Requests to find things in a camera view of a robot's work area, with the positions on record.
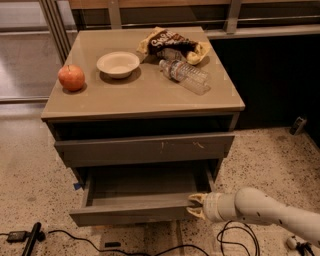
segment terrazzo floor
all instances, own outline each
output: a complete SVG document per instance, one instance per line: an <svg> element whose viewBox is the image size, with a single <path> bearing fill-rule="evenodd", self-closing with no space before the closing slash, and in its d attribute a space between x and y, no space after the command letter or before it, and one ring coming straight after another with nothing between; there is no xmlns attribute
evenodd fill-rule
<svg viewBox="0 0 320 256"><path fill-rule="evenodd" d="M90 239L101 250L108 249L104 246L107 242L120 242L120 247L111 249L156 255L181 244L194 244L209 255L222 255L216 236L225 223L192 220L77 227L69 211L80 207L83 191L74 189L73 183L77 180L61 162L53 147L54 140L40 120L43 107L43 104L0 105L0 233L31 231L33 225L40 222L46 240L35 244L32 256L124 255L98 252L90 243L76 241L64 233L48 234L56 229ZM235 131L235 140L215 186L216 191L222 193L252 186L283 203L320 213L319 182L319 149L306 133L292 136L289 128L282 127ZM250 227L259 241L261 255L299 255L285 244L292 235L290 232L276 225ZM250 255L255 255L254 243L242 230L230 230L224 238L243 243ZM22 255L25 244L9 244L6 236L0 236L0 255ZM228 256L248 255L241 246L225 245L224 248ZM315 255L320 255L320 249L314 246L312 249ZM186 247L161 255L204 254Z"/></svg>

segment apple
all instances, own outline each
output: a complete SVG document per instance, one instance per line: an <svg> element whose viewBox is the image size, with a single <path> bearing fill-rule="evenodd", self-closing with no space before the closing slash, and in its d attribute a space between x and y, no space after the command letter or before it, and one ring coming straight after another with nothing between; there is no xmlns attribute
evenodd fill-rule
<svg viewBox="0 0 320 256"><path fill-rule="evenodd" d="M58 79L63 88L72 92L80 90L85 82L82 69L74 64L63 66L58 72Z"/></svg>

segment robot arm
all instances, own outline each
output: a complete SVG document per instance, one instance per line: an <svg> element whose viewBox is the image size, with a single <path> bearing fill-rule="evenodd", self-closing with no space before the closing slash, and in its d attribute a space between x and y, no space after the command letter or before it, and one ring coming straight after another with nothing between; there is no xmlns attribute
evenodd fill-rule
<svg viewBox="0 0 320 256"><path fill-rule="evenodd" d="M276 224L320 248L320 214L282 204L258 189L242 188L235 194L193 194L189 200L202 205L187 208L196 217L211 222Z"/></svg>

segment white bowl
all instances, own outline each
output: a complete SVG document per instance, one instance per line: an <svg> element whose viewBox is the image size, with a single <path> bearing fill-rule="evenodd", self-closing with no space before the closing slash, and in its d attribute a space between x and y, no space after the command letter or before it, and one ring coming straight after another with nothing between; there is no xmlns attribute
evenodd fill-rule
<svg viewBox="0 0 320 256"><path fill-rule="evenodd" d="M112 78L128 77L140 64L138 56L131 52L112 52L103 55L97 62L97 68Z"/></svg>

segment open drawer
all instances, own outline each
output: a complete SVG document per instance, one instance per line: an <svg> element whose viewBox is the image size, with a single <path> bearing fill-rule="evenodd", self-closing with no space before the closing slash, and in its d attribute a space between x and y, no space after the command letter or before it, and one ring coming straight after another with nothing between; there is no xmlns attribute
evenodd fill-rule
<svg viewBox="0 0 320 256"><path fill-rule="evenodd" d="M188 219L188 196L211 192L206 160L87 168L81 209L72 210L78 226Z"/></svg>
<svg viewBox="0 0 320 256"><path fill-rule="evenodd" d="M67 167L218 159L227 156L232 133L200 133L57 141Z"/></svg>

